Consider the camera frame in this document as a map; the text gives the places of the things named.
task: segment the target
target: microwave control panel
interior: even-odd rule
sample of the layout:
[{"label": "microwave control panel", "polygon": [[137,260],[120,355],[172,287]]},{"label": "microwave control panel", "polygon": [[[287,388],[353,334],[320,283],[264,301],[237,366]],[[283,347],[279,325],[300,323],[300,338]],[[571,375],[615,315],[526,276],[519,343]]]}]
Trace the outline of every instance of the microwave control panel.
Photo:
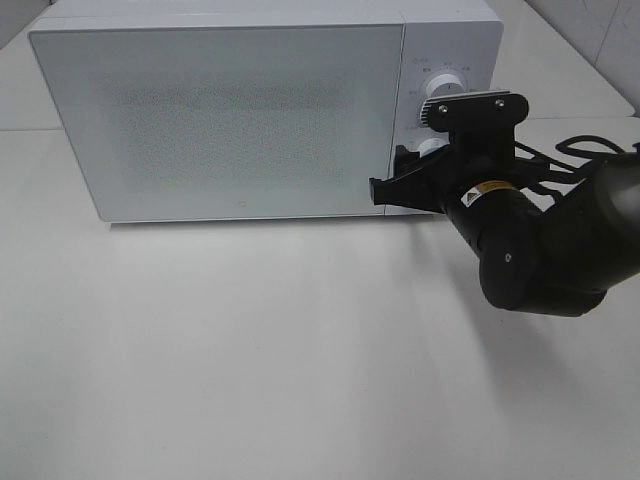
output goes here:
[{"label": "microwave control panel", "polygon": [[422,126],[424,101],[488,90],[501,35],[498,21],[405,26],[394,150],[404,145],[424,154],[446,143],[446,135]]}]

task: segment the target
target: black cable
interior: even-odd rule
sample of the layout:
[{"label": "black cable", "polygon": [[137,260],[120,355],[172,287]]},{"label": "black cable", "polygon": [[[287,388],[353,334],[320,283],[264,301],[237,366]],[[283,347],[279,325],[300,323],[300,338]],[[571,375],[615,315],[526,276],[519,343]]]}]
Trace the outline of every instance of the black cable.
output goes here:
[{"label": "black cable", "polygon": [[551,196],[554,203],[559,203],[564,198],[564,195],[562,195],[558,190],[545,187],[544,185],[541,185],[539,183],[529,185],[529,190],[531,190],[533,193],[537,193],[538,195]]},{"label": "black cable", "polygon": [[576,167],[574,167],[572,165],[569,165],[567,163],[561,162],[560,160],[556,160],[554,158],[551,158],[550,156],[545,155],[544,153],[539,152],[535,148],[530,147],[528,145],[525,145],[524,143],[515,142],[515,145],[520,150],[525,151],[525,152],[527,152],[527,153],[529,153],[529,154],[533,155],[534,157],[537,157],[537,158],[539,158],[541,160],[544,160],[547,164],[555,165],[556,167],[560,167],[560,168],[563,168],[565,170],[569,170],[570,172],[575,172],[575,171],[578,170],[578,168],[576,168]]},{"label": "black cable", "polygon": [[[602,145],[604,147],[609,148],[615,153],[606,153],[606,152],[594,152],[591,150],[583,150],[581,148],[575,148],[573,145],[577,143],[595,143],[597,145]],[[587,160],[596,160],[599,162],[607,161],[609,159],[615,158],[616,154],[625,153],[625,151],[619,146],[613,143],[606,138],[597,137],[595,135],[579,135],[577,137],[568,138],[558,145],[556,145],[556,150],[560,153],[564,153],[565,155],[570,155],[572,157],[578,158],[586,158]]]}]

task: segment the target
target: timer dial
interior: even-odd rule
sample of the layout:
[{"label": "timer dial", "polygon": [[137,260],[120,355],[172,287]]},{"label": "timer dial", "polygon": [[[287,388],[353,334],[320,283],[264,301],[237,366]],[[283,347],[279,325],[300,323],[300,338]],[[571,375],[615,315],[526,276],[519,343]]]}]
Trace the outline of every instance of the timer dial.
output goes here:
[{"label": "timer dial", "polygon": [[464,93],[465,81],[458,72],[444,71],[437,73],[426,84],[427,98]]}]

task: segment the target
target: white wall tile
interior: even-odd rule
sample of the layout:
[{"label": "white wall tile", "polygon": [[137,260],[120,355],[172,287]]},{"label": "white wall tile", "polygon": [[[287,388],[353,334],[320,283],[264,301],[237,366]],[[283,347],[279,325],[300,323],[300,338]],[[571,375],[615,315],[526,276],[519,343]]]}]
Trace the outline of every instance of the white wall tile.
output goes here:
[{"label": "white wall tile", "polygon": [[618,0],[528,0],[592,64]]},{"label": "white wall tile", "polygon": [[529,100],[529,118],[626,117],[634,108],[522,0],[487,0],[504,22],[492,88]]},{"label": "white wall tile", "polygon": [[640,2],[621,0],[596,68],[640,111]]},{"label": "white wall tile", "polygon": [[0,49],[0,130],[62,128],[31,50],[28,29]]},{"label": "white wall tile", "polygon": [[47,5],[49,0],[0,0],[0,48]]}]

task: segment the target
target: tiled wall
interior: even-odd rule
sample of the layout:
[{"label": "tiled wall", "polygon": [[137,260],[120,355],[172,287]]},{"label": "tiled wall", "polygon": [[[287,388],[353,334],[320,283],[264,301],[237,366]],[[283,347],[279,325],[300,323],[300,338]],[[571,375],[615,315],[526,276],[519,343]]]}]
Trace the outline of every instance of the tiled wall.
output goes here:
[{"label": "tiled wall", "polygon": [[0,48],[49,5],[49,0],[0,0]]},{"label": "tiled wall", "polygon": [[640,112],[640,0],[527,0]]}]

